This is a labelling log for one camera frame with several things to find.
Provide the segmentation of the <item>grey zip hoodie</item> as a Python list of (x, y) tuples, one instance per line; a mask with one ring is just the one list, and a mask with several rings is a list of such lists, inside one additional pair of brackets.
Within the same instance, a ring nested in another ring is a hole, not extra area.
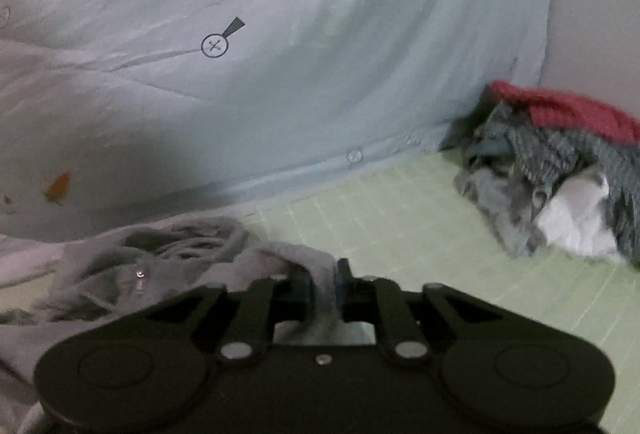
[(29, 310), (1, 315), (1, 429), (47, 427), (35, 385), (36, 362), (58, 342), (206, 284), (231, 292), (272, 276), (309, 272), (314, 318), (285, 321), (274, 339), (288, 345), (358, 345), (371, 339), (336, 309), (335, 258), (326, 252), (260, 241), (232, 218), (184, 220), (164, 228), (125, 228), (65, 246), (48, 293)]

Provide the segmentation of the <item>green grid-pattern mat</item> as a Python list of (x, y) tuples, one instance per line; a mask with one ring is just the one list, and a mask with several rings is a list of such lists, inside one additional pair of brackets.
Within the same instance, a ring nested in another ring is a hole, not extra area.
[(624, 263), (541, 250), (511, 258), (482, 214), (460, 194), (452, 151), (226, 209), (256, 236), (348, 258), (361, 276), (407, 290), (441, 282), (581, 336), (616, 371), (603, 417), (611, 433), (639, 428), (639, 275)]

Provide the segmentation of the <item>small grey garment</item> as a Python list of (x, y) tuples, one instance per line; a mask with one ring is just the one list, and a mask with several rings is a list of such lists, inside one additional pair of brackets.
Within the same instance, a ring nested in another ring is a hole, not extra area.
[(454, 179), (459, 194), (477, 206), (506, 253), (532, 256), (541, 244), (535, 220), (551, 197), (548, 186), (536, 186), (515, 166), (498, 172), (490, 166), (463, 170)]

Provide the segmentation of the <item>blue plaid shirt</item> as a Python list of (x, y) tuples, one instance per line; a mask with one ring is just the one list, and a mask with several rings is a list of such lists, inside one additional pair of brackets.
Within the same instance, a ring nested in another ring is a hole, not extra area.
[(639, 147), (617, 145), (588, 131), (543, 128), (525, 111), (504, 102), (496, 105), (463, 146), (469, 166), (491, 157), (508, 156), (536, 188), (558, 189), (582, 168), (597, 165), (610, 192), (605, 223), (612, 228), (618, 250), (639, 265)]

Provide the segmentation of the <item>white garment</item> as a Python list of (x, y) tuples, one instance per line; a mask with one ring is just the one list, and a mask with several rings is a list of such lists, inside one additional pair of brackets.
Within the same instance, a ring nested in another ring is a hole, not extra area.
[(535, 220), (546, 246), (584, 258), (623, 263), (611, 226), (606, 222), (610, 186), (600, 165), (590, 165), (564, 180)]

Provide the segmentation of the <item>red knitted garment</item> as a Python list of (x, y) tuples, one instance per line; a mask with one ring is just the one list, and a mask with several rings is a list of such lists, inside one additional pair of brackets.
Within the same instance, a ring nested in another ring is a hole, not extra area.
[(586, 131), (614, 144), (639, 143), (639, 121), (600, 100), (546, 88), (521, 88), (503, 81), (491, 82), (488, 92), (499, 102), (523, 109), (536, 126)]

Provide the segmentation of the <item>light blue carrot-print sheet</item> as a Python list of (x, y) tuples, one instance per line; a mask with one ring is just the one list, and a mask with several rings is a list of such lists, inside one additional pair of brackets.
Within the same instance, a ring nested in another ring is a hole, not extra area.
[(537, 83), (550, 0), (1, 0), (1, 281), (64, 242), (261, 199)]

